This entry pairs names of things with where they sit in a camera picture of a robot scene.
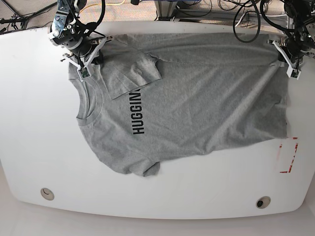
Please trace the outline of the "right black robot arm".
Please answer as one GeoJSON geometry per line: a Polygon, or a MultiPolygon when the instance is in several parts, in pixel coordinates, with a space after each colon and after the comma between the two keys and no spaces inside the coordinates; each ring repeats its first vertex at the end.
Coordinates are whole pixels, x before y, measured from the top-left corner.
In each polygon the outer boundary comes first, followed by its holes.
{"type": "Polygon", "coordinates": [[[100,64],[103,61],[100,49],[112,40],[111,36],[107,37],[96,31],[105,16],[105,1],[101,1],[99,19],[84,24],[79,20],[79,14],[86,3],[85,0],[57,1],[57,12],[48,30],[49,40],[55,46],[67,49],[61,61],[68,61],[74,65],[81,79],[93,75],[93,64],[100,64]]]}

